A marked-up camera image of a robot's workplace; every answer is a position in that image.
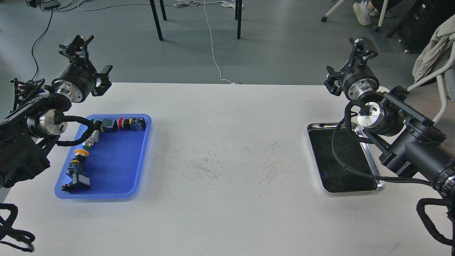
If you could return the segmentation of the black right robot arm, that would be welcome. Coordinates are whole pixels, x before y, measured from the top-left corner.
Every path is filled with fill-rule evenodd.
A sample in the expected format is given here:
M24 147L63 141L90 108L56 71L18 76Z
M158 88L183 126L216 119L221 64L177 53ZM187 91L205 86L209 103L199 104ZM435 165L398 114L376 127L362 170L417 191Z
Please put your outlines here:
M328 91L339 96L344 93L349 100L344 118L336 126L334 141L342 125L359 143L375 144L382 154L381 164L396 177L369 175L351 168L337 155L336 161L358 176L393 183L419 183L431 186L440 199L420 199L416 211L426 230L438 242L454 246L454 239L439 233L425 212L427 205L444 206L447 216L454 222L454 153L442 143L446 134L434 126L434 121L404 102L406 92L401 86L390 92L378 92L379 81L367 66L367 61L378 55L372 41L366 37L349 39L352 52L340 71L327 66L324 82Z

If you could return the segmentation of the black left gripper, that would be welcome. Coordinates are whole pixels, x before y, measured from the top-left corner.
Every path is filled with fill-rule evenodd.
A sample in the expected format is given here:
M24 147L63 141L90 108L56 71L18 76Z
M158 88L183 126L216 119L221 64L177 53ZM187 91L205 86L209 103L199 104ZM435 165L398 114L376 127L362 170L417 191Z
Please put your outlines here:
M106 65L101 73L93 75L79 68L79 66L89 66L87 46L93 39L93 35L87 39L77 35L69 45L59 45L59 53L68 58L70 63L52 81L52 87L55 92L67 96L74 103L85 101L90 92L94 97L103 96L112 85L109 81L112 65ZM99 86L95 86L97 79L100 80Z

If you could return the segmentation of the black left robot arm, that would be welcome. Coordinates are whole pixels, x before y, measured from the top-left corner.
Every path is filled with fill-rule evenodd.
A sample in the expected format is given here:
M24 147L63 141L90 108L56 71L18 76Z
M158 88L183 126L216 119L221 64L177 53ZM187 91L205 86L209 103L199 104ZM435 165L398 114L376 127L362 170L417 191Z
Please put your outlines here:
M44 79L27 82L14 78L13 111L1 120L1 187L31 180L50 167L51 149L92 142L101 128L100 121L65 115L73 103L83 102L89 94L102 96L112 85L106 65L99 73L89 60L88 44L93 36L77 35L59 53L69 64L46 85Z

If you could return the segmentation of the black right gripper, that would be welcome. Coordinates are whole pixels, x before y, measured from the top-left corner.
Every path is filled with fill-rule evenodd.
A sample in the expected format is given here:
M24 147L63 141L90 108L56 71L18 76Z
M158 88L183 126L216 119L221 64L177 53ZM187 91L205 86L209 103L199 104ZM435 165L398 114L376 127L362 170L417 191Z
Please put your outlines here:
M327 65L328 75L324 86L330 94L337 97L343 91L349 100L361 100L366 97L367 92L375 92L379 89L379 80L367 65L368 60L377 57L379 51L371 39L366 37L348 40L353 46L348 66L336 72L334 68Z

